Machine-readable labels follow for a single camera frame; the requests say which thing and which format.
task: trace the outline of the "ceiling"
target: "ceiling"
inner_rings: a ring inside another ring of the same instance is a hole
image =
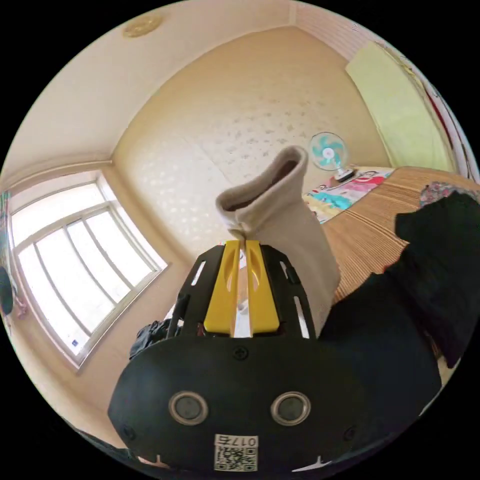
[[[72,158],[108,158],[166,80],[218,45],[289,24],[290,7],[289,0],[188,0],[155,10],[163,23],[146,36],[125,38],[124,25],[109,31],[73,58],[33,104],[7,154],[3,182]]]

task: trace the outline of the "window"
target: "window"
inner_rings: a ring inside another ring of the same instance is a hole
[[[101,175],[24,197],[11,216],[13,256],[45,329],[79,366],[167,263]]]

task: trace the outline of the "beige sock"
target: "beige sock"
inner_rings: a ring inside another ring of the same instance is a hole
[[[340,271],[320,222],[302,200],[308,154],[284,148],[252,181],[216,199],[228,231],[239,240],[257,240],[287,255],[306,292],[318,337],[340,282]]]

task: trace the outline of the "electric fan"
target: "electric fan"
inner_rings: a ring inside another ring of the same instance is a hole
[[[335,180],[344,182],[356,171],[348,167],[349,152],[344,141],[334,133],[324,131],[314,135],[310,141],[310,155],[313,163],[326,172],[336,172]]]

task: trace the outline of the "window pane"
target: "window pane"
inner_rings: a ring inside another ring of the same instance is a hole
[[[18,255],[28,286],[43,315],[68,349],[78,355],[89,340],[60,302],[40,265],[33,245]]]
[[[42,198],[12,215],[13,242],[18,245],[43,227],[104,201],[95,183],[59,191]]]
[[[56,289],[80,322],[93,332],[114,305],[90,277],[64,230],[51,233],[37,246]]]
[[[152,272],[132,248],[109,212],[95,215],[86,222],[100,246],[132,285],[138,285]]]
[[[139,229],[132,222],[130,217],[127,215],[127,212],[123,208],[117,210],[118,215],[125,223],[125,226],[131,232],[136,241],[140,246],[145,250],[146,254],[158,265],[160,270],[163,270],[167,266],[167,262],[155,251],[154,248],[147,242],[145,237],[140,233]]]
[[[118,303],[122,300],[130,289],[105,260],[85,225],[81,221],[72,223],[68,226],[68,233],[82,260],[97,282],[115,302]]]

